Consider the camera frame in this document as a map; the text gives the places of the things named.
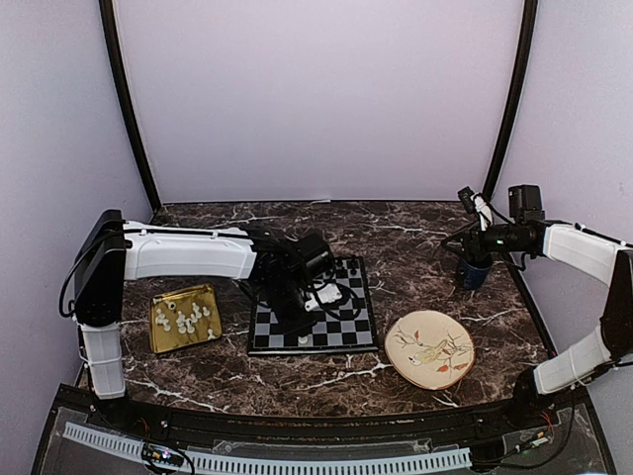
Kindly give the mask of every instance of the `gold tray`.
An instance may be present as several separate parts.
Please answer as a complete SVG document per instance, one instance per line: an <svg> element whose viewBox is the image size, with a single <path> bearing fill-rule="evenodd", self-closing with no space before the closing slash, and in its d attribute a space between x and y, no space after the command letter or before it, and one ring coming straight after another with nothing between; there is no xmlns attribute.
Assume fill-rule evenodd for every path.
<svg viewBox="0 0 633 475"><path fill-rule="evenodd" d="M154 353L173 351L221 335L216 293L211 285L198 285L151 299L149 342Z"/></svg>

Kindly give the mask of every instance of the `black bracket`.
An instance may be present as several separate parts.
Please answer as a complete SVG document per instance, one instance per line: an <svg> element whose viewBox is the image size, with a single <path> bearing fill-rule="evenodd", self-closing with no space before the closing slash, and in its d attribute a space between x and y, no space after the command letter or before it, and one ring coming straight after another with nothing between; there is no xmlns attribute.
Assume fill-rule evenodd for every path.
<svg viewBox="0 0 633 475"><path fill-rule="evenodd" d="M105 211L77 254L79 259L87 252L75 272L74 312L79 324L104 327L121 318L126 271L123 222L121 211Z"/></svg>

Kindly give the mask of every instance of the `chessboard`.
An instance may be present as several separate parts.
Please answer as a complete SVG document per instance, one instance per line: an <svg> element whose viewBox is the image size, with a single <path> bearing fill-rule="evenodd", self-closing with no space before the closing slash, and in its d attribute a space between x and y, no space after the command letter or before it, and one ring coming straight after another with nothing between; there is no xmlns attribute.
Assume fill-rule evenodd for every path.
<svg viewBox="0 0 633 475"><path fill-rule="evenodd" d="M300 342L296 333L282 334L275 313L264 301L253 304L248 335L249 355L353 353L378 350L367 273L362 257L338 257L333 272L315 279L315 287L335 283L343 298L314 310L316 323Z"/></svg>

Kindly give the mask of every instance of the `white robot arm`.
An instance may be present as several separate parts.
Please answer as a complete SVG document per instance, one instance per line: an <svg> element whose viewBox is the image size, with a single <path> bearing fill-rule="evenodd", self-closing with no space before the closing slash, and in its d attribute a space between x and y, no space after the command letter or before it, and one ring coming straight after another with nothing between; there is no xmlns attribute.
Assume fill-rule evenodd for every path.
<svg viewBox="0 0 633 475"><path fill-rule="evenodd" d="M119 329L124 280L183 275L242 280L265 297L285 333L300 333L315 322L309 310L340 297L313 285L332 266L329 246L317 234L289 240L266 230L166 228L124 222L121 212L110 210L77 255L59 310L81 328L96 396L117 399L126 393ZM63 295L73 274L75 298L66 311Z"/></svg>
<svg viewBox="0 0 633 475"><path fill-rule="evenodd" d="M609 287L604 313L594 331L565 352L522 374L515 386L515 398L518 394L519 399L534 400L585 384L590 377L602 374L633 351L633 248L630 245L580 225L546 222L540 190L534 185L509 189L510 216L515 222L502 217L503 225L482 218L483 212L487 212L487 216L490 211L501 215L490 204L482 204L481 194L465 188L458 196L468 213L479 215L468 229L442 242L462 259L477 264L493 251L522 251L532 258L545 256L564 262ZM459 242L459 246L449 245L453 242Z"/></svg>

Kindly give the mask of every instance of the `marble tabletop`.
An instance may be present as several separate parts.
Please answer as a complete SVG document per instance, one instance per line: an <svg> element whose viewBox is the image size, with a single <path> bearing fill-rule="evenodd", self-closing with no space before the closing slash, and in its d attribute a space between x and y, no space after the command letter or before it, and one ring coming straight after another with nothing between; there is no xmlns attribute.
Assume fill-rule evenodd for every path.
<svg viewBox="0 0 633 475"><path fill-rule="evenodd" d="M547 359L505 265L496 262L477 292L457 288L456 257L439 242L468 219L453 202L224 203L166 205L156 225L263 226L297 238L322 231L336 254L365 259L381 350L354 355L249 357L249 300L225 279L149 278L127 282L122 346L135 400L249 416L359 417L473 406L511 396L516 376ZM216 289L224 335L156 355L149 347L152 296L192 285ZM427 391L390 364L389 328L417 310L443 312L470 332L472 370L455 386Z"/></svg>

